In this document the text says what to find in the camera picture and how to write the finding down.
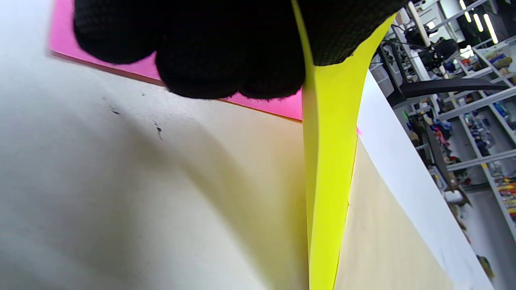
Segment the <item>person's left hand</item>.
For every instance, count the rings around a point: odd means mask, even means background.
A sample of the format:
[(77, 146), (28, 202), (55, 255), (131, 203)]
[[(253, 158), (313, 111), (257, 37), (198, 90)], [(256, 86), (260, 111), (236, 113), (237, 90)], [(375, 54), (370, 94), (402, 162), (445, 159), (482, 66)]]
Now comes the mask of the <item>person's left hand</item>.
[(76, 0), (73, 31), (109, 64), (154, 54), (161, 80), (182, 97), (285, 98), (305, 81), (290, 0)]

